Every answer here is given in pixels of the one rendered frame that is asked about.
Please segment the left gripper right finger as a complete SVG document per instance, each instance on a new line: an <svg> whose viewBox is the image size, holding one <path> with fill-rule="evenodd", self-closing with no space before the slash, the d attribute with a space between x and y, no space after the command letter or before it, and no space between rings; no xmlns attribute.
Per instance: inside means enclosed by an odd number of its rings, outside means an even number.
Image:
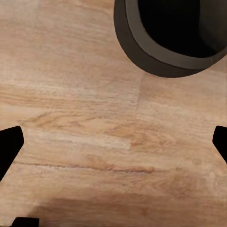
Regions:
<svg viewBox="0 0 227 227"><path fill-rule="evenodd" d="M212 142L227 163L227 127L216 126Z"/></svg>

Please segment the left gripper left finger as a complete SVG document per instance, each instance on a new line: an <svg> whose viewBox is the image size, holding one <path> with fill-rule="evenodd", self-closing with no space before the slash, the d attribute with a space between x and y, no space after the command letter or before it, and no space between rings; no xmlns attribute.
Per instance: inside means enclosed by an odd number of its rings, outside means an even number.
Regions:
<svg viewBox="0 0 227 227"><path fill-rule="evenodd" d="M0 181L24 144L20 126L0 131Z"/></svg>

